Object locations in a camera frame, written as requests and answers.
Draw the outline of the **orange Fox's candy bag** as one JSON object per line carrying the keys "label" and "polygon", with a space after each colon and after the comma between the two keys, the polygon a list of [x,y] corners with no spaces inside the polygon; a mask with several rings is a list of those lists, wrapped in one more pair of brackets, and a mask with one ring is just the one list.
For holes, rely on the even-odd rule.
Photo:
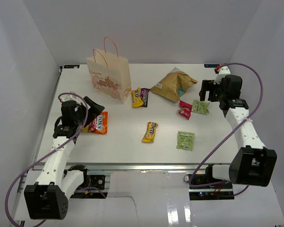
{"label": "orange Fox's candy bag", "polygon": [[81,132],[104,135],[107,134],[107,131],[108,131],[108,112],[102,112],[89,125],[83,128]]}

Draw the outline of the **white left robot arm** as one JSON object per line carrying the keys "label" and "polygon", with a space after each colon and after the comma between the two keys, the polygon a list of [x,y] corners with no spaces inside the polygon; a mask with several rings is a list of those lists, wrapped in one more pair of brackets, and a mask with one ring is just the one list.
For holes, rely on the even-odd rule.
{"label": "white left robot arm", "polygon": [[104,107],[85,96],[83,102],[68,94],[60,99],[61,116],[57,118],[53,131],[54,151],[33,185],[24,189],[27,210],[31,219],[62,220],[68,211],[69,198],[79,188],[90,185],[90,176],[84,165],[65,169],[69,155],[75,147],[79,132],[96,119]]}

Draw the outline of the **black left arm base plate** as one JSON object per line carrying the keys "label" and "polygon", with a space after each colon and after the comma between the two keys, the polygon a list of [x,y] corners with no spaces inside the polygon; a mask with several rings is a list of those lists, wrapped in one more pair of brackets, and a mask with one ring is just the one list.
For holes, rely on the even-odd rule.
{"label": "black left arm base plate", "polygon": [[83,183],[76,190],[81,190],[87,187],[95,187],[103,190],[105,188],[105,181],[105,175],[86,175]]}

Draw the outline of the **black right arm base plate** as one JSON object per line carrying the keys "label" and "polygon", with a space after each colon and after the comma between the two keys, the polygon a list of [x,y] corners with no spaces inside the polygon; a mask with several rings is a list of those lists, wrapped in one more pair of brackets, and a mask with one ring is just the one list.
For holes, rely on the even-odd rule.
{"label": "black right arm base plate", "polygon": [[[183,178],[188,184],[191,174],[186,174]],[[192,180],[192,184],[208,183],[205,174],[197,174]],[[215,200],[233,200],[233,186],[231,183],[224,183],[206,187],[189,187],[190,201],[215,201]]]}

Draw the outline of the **brown M&M's pack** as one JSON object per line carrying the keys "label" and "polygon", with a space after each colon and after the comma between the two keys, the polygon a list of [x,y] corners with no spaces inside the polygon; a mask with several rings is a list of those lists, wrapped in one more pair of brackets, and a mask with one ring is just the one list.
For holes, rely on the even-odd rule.
{"label": "brown M&M's pack", "polygon": [[149,88],[141,88],[140,97],[142,99],[143,105],[142,107],[148,106],[148,97],[149,97]]}

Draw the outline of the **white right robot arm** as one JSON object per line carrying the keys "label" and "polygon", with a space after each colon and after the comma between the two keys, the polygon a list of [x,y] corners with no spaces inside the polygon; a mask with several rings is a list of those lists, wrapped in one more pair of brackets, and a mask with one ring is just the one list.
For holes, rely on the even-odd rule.
{"label": "white right robot arm", "polygon": [[252,121],[248,118],[249,106],[240,98],[242,78],[226,75],[219,80],[203,80],[200,100],[219,102],[223,115],[235,130],[238,152],[230,165],[216,164],[206,169],[205,185],[216,188],[222,181],[266,187],[271,179],[277,154],[268,149],[258,137]]}

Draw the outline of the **red snack packet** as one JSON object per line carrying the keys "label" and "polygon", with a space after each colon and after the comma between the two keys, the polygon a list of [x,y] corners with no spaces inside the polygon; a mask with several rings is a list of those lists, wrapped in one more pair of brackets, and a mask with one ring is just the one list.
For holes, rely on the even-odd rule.
{"label": "red snack packet", "polygon": [[191,112],[192,112],[192,105],[189,103],[186,103],[182,100],[179,102],[180,109],[177,111],[181,116],[185,117],[187,120],[190,119]]}

